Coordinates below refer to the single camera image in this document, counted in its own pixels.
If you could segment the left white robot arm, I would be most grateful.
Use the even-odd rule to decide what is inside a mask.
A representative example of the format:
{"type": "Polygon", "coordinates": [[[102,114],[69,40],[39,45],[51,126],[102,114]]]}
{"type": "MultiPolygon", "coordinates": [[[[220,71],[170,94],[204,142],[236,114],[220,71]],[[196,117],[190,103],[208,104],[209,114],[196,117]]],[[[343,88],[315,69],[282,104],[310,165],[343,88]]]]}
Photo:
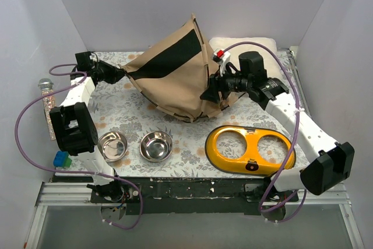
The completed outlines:
{"type": "Polygon", "coordinates": [[[110,65],[90,51],[75,55],[77,66],[70,75],[72,89],[60,106],[50,111],[50,119],[58,147],[77,158],[90,172],[94,193],[107,201],[118,202],[124,197],[124,188],[115,180],[116,171],[110,163],[125,156],[126,137],[120,132],[98,136],[96,126],[87,108],[92,93],[100,82],[115,84],[124,76],[121,68],[110,65]]]}

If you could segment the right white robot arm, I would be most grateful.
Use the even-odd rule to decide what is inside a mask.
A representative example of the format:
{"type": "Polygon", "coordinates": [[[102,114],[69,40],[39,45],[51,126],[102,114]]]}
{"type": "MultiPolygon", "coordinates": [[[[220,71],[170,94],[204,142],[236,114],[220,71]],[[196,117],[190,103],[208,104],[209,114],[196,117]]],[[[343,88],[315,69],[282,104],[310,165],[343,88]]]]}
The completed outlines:
{"type": "Polygon", "coordinates": [[[214,129],[206,138],[205,153],[210,163],[220,171],[267,177],[264,195],[277,201],[285,191],[307,190],[321,195],[336,184],[349,178],[354,158],[354,148],[348,142],[339,143],[323,132],[300,108],[300,103],[278,78],[270,78],[264,67],[263,57],[256,51],[239,55],[240,66],[230,62],[230,55],[219,50],[214,60],[219,70],[209,76],[207,89],[201,99],[217,103],[231,93],[247,93],[249,98],[278,120],[305,153],[309,164],[295,168],[295,153],[286,164],[272,163],[260,155],[256,146],[266,136],[279,138],[288,149],[290,140],[272,129],[223,125],[214,129]],[[219,152],[217,140],[223,133],[232,132],[246,142],[246,151],[239,157],[228,158],[219,152]]]}

